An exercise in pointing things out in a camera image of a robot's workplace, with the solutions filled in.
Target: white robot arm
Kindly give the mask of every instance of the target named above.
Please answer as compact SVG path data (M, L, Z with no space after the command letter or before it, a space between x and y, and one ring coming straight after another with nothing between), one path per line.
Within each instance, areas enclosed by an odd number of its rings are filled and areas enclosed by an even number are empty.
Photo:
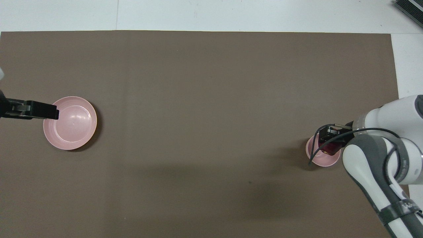
M423 95L390 102L354 121L343 164L392 237L423 238L423 215L399 184L423 184Z

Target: pink bowl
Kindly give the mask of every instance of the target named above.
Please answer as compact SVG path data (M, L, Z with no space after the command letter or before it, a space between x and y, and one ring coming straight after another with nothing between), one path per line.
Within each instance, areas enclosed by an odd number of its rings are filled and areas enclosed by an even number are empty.
M307 154L307 157L309 159L310 159L311 147L313 145L312 139L313 139L313 136L307 141L307 144L305 145L305 153ZM318 147L319 147L319 134L317 134L316 136L313 151L316 151ZM313 158L313 163L317 164L318 166L328 167L328 166L334 165L339 160L340 157L341 157L341 150L336 152L336 154L334 155L328 155L323 153L321 150L319 150L319 152L317 152L317 154Z
M76 149L87 143L97 127L94 107L81 97L64 97L53 105L59 110L59 119L43 122L47 140L59 149Z

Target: brown mat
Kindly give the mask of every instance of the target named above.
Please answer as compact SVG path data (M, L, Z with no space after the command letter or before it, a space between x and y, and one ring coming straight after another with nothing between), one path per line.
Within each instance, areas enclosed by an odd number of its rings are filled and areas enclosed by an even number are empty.
M390 36L6 32L9 98L90 101L98 130L54 148L0 119L1 237L387 237L317 127L398 98Z

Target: black strap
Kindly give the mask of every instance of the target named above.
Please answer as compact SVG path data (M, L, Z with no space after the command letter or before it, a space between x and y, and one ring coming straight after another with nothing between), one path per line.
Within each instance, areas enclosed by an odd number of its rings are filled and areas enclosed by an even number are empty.
M413 200L403 199L383 208L377 215L383 225L386 225L395 219L417 211L420 211L420 208Z

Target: pink plate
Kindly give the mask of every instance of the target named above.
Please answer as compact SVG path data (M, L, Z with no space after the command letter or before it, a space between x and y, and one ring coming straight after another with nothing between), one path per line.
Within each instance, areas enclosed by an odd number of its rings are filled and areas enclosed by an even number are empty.
M94 107L81 97L64 97L53 105L59 110L59 119L44 120L47 140L59 149L76 149L87 143L97 127Z
M307 144L305 145L305 153L307 154L307 157L309 159L310 159L311 147L313 146L312 139L313 139L313 137L311 137L307 141ZM313 151L316 151L316 149L318 147L319 147L319 134L317 134L317 136L316 136ZM336 152L336 154L334 154L334 155L328 155L328 154L323 153L321 150L319 150L319 152L317 152L317 154L313 158L313 163L317 164L318 166L322 166L322 167L328 167L328 166L334 165L339 160L339 158L341 156L341 150Z

